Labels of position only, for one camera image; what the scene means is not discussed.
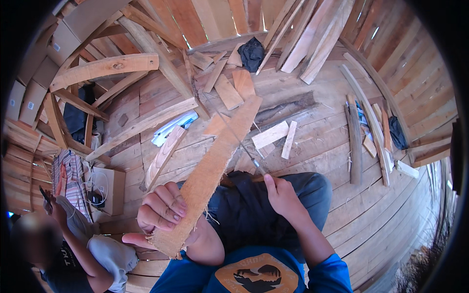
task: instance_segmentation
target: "dark pants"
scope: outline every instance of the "dark pants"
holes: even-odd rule
[[[292,183],[296,195],[308,211],[313,223],[322,231],[332,198],[332,186],[329,180],[324,175],[314,172],[291,174],[283,176],[282,178]],[[253,182],[252,184],[258,185],[260,190],[267,192],[264,182]],[[227,194],[239,196],[236,187],[228,188],[224,186],[218,186],[215,193],[212,195],[208,203],[208,211],[213,219],[218,218],[218,206],[220,205],[220,201],[226,198]],[[218,231],[218,224],[210,219],[210,217],[208,217],[208,220],[215,230]],[[285,234],[276,242],[276,246],[288,250],[300,263],[305,263],[298,235],[293,227],[289,226],[286,229]]]

